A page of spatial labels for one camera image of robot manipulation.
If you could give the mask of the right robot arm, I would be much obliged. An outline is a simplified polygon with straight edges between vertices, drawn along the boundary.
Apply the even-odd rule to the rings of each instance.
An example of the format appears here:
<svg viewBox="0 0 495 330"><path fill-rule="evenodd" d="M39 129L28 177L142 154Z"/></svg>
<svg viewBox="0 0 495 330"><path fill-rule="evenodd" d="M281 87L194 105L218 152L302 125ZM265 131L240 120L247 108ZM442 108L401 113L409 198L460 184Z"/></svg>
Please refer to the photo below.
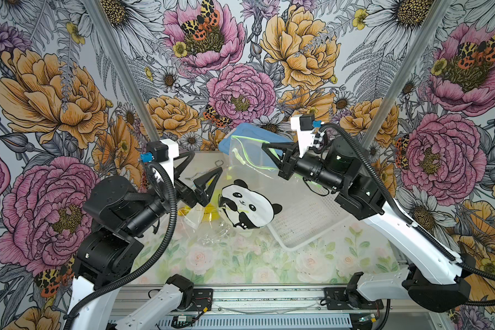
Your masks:
<svg viewBox="0 0 495 330"><path fill-rule="evenodd" d="M299 175L335 192L335 202L343 210L375 228L411 262L399 273L356 273L346 288L350 301L357 297L367 301L411 299L438 313L460 305L495 306L495 299L470 300L471 287L466 280L474 274L495 282L495 275L477 269L472 256L445 247L410 218L350 134L331 123L308 127L298 142L262 145L279 176L288 180Z"/></svg>

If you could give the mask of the panda zip-top bag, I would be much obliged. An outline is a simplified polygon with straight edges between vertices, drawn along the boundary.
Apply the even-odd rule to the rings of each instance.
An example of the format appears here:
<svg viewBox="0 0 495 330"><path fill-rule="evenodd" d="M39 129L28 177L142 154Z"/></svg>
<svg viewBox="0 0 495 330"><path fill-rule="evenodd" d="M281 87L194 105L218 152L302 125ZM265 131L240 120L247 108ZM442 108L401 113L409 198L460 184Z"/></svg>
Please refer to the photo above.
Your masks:
<svg viewBox="0 0 495 330"><path fill-rule="evenodd" d="M228 168L218 197L221 216L241 232L266 227L285 215L300 199L294 181L279 177L272 161L279 154L263 150L266 141L232 136L228 151Z"/></svg>

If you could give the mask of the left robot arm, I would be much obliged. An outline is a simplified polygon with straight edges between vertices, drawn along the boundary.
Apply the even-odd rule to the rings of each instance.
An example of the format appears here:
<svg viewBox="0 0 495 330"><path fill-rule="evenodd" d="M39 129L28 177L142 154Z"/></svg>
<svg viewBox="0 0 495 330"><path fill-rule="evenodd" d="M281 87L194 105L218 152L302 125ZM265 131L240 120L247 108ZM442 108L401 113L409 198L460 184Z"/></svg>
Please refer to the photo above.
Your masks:
<svg viewBox="0 0 495 330"><path fill-rule="evenodd" d="M194 156L192 151L181 153L173 140L152 141L140 156L151 186L147 192L138 192L123 176L95 185L83 210L98 229L77 251L66 329L151 329L168 314L174 314L172 328L185 329L210 311L213 290L198 290L191 280L175 274L134 312L116 322L109 319L120 289L167 251L179 204L209 205L223 170L209 170L188 186L180 175Z"/></svg>

